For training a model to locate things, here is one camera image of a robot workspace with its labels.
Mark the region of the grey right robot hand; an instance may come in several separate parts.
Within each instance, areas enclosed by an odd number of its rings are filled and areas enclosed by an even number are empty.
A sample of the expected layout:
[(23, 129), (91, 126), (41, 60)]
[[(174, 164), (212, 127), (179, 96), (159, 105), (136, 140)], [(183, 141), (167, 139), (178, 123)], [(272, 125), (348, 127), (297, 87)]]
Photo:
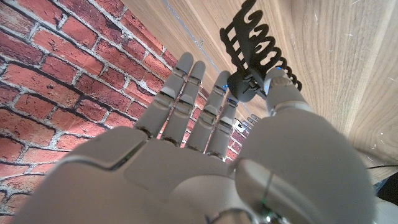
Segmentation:
[(222, 72), (185, 147), (188, 111), (205, 64), (184, 53), (133, 128), (111, 129), (69, 152), (14, 223), (372, 223), (369, 174), (315, 114), (285, 70), (261, 81), (269, 116), (225, 162), (237, 100)]

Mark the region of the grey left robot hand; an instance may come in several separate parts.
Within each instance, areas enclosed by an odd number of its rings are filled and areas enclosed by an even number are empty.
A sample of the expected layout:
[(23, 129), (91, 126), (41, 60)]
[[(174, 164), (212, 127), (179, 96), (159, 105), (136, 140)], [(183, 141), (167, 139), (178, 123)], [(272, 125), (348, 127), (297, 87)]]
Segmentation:
[(255, 114), (251, 114), (249, 117), (247, 117), (244, 121), (243, 121), (243, 126), (249, 131), (252, 130), (252, 128), (254, 127), (254, 125), (260, 120), (260, 118), (255, 115)]

